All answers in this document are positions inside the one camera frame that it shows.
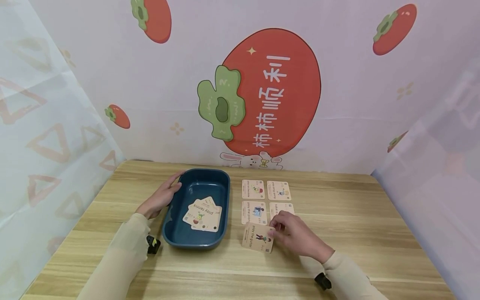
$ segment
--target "wrist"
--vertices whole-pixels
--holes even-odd
[[[321,241],[314,249],[312,258],[321,264],[324,264],[332,257],[335,250]]]
[[[135,211],[135,213],[144,215],[147,220],[151,219],[153,214],[153,212],[150,209],[143,207],[143,205],[139,206]]]

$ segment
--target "hand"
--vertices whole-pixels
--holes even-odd
[[[175,194],[181,187],[181,182],[178,182],[174,186],[171,186],[177,178],[185,173],[185,171],[179,171],[172,175],[167,181],[162,183],[160,187],[151,195],[145,202],[135,211],[136,213],[144,215],[147,219],[154,218],[160,214],[162,208],[167,206]]]
[[[270,231],[268,234],[295,254],[309,256],[324,264],[335,252],[298,216],[289,212],[280,211],[273,217],[270,226],[274,227],[275,231]]]

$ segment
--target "rabbit illustration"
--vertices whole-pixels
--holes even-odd
[[[234,168],[267,168],[281,170],[283,166],[278,165],[282,161],[279,157],[271,157],[267,152],[261,151],[260,155],[243,156],[239,154],[229,154],[222,152],[220,157],[224,160],[237,161],[231,165]]]

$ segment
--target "wall backdrop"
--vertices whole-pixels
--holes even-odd
[[[123,155],[381,166],[456,296],[478,295],[480,2],[30,2],[45,27],[0,0],[0,298],[21,295]]]
[[[128,159],[370,174],[477,55],[472,1],[31,0]]]
[[[480,40],[472,41],[480,49]],[[458,299],[480,295],[480,53],[374,172]]]
[[[21,297],[124,160],[28,1],[0,1],[0,299]]]

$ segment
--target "right hand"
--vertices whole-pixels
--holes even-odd
[[[270,231],[269,235],[295,254],[309,256],[324,264],[335,252],[317,237],[300,217],[289,212],[280,211],[273,217],[270,226],[274,227],[275,231]]]

